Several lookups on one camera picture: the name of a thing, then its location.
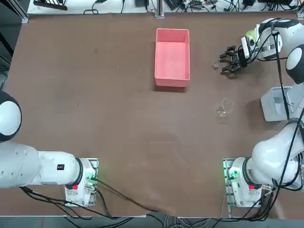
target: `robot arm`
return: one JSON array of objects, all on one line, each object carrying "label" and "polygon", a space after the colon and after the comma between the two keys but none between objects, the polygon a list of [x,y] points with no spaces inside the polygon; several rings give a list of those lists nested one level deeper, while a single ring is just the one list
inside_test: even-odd
[{"label": "robot arm", "polygon": [[19,131],[21,120],[17,101],[0,90],[0,188],[64,185],[67,201],[82,206],[94,204],[96,183],[91,177],[97,177],[98,159],[37,151],[12,142],[10,139]]},{"label": "robot arm", "polygon": [[242,48],[229,47],[220,55],[220,62],[228,63],[222,68],[222,74],[229,75],[247,67],[253,59],[260,57],[270,60],[276,57],[275,40],[272,34],[278,35],[278,50],[288,56],[286,71],[297,83],[304,82],[304,26],[296,19],[267,19],[257,24],[254,30],[242,38]]},{"label": "robot arm", "polygon": [[[298,20],[268,19],[257,25],[254,32],[242,38],[243,48],[239,48],[236,53],[239,59],[238,68],[246,67],[247,63],[257,57],[265,60],[276,58],[276,42],[272,36],[275,33],[278,33],[278,51],[282,49],[288,56],[285,64],[286,72],[296,83],[285,90],[288,103],[294,104],[293,107],[291,105],[289,107],[290,116],[299,117],[302,108],[299,111],[298,107],[304,105],[304,26]],[[224,71],[231,72],[231,66],[224,68]],[[283,113],[279,113],[282,108],[277,108],[280,107],[278,104],[280,97],[282,90],[277,87],[272,88],[261,98],[267,121],[286,119]],[[269,118],[266,114],[270,111],[267,111],[266,107],[275,110],[273,112],[278,117],[272,118],[273,114]],[[296,123],[291,122],[273,138],[259,142],[254,147],[251,158],[235,159],[229,169],[229,177],[237,206],[253,206],[261,197],[262,185],[274,186],[273,180],[280,182],[295,127]],[[298,156],[303,151],[303,138],[298,130],[282,182],[283,185],[292,182],[289,186],[291,189],[303,188],[302,166],[299,166],[300,156]]]}]

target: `brown table surface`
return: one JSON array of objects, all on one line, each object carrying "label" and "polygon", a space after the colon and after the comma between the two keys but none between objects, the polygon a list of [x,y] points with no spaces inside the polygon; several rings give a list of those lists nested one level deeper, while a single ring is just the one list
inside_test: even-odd
[{"label": "brown table surface", "polygon": [[[22,26],[6,87],[23,111],[14,140],[37,150],[98,157],[99,178],[148,207],[175,216],[219,217],[222,159],[250,156],[257,142],[284,123],[267,123],[260,106],[260,97],[279,85],[275,62],[256,61],[236,80],[211,65],[256,23],[274,17],[295,13],[31,17]],[[191,79],[184,92],[154,88],[157,28],[190,31]],[[216,108],[224,97],[235,105],[222,124]],[[62,186],[33,189],[64,198]],[[146,213],[100,189],[112,214]],[[1,215],[63,215],[19,189],[0,193]],[[272,217],[302,219],[303,203],[304,194],[283,190]],[[104,212],[100,199],[95,209]],[[234,215],[244,211],[234,209]]]}]

